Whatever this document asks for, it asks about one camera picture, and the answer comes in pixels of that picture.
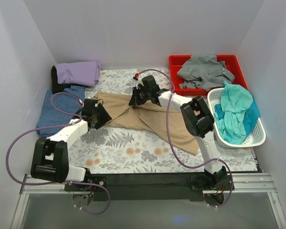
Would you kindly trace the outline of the tan t shirt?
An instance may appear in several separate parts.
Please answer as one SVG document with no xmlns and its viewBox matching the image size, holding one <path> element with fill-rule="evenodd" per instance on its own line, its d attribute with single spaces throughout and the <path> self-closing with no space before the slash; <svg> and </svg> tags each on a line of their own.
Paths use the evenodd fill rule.
<svg viewBox="0 0 286 229">
<path fill-rule="evenodd" d="M 145 130 L 157 134 L 168 141 L 166 131 L 166 108 L 151 102 L 129 106 L 130 95 L 112 94 L 99 90 L 94 96 L 103 100 L 103 106 L 112 117 L 107 123 L 111 127 Z M 172 145 L 192 155 L 196 155 L 199 145 L 186 129 L 181 113 L 169 111 L 169 133 Z"/>
</svg>

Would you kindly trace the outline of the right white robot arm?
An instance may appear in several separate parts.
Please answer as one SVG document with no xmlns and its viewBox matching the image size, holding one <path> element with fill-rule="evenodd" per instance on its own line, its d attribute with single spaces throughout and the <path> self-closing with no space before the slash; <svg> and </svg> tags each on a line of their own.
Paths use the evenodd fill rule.
<svg viewBox="0 0 286 229">
<path fill-rule="evenodd" d="M 166 110 L 166 131 L 169 133 L 169 110 L 172 108 L 181 113 L 187 131 L 195 137 L 203 156 L 205 187 L 210 189 L 224 189 L 227 169 L 220 160 L 219 152 L 215 145 L 214 123 L 215 120 L 200 96 L 195 98 L 184 97 L 168 90 L 161 89 L 152 75 L 138 80 L 139 74 L 133 77 L 136 81 L 132 87 L 130 106 L 143 105 L 150 101 Z"/>
</svg>

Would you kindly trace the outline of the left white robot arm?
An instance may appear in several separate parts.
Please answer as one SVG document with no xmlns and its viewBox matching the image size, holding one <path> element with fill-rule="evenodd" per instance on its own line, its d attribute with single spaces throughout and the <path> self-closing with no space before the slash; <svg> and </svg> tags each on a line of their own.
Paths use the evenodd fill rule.
<svg viewBox="0 0 286 229">
<path fill-rule="evenodd" d="M 89 169 L 70 165 L 68 150 L 90 129 L 97 130 L 111 119 L 102 99 L 86 98 L 80 113 L 73 116 L 69 126 L 36 141 L 31 176 L 57 183 L 88 182 Z"/>
</svg>

